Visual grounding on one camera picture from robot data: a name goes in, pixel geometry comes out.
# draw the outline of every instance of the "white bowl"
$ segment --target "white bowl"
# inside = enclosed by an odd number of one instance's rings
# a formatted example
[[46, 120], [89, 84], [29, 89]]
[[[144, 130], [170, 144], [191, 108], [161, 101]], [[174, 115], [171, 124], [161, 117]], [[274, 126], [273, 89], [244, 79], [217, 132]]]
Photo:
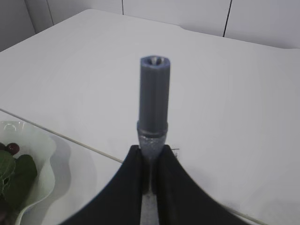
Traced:
[[45, 131], [18, 121], [0, 121], [0, 142], [5, 145], [17, 143], [20, 151], [14, 157], [29, 154], [37, 167], [37, 177], [16, 218], [15, 225], [19, 225], [23, 214], [48, 197], [54, 189], [55, 176], [50, 158], [56, 150], [56, 144]]

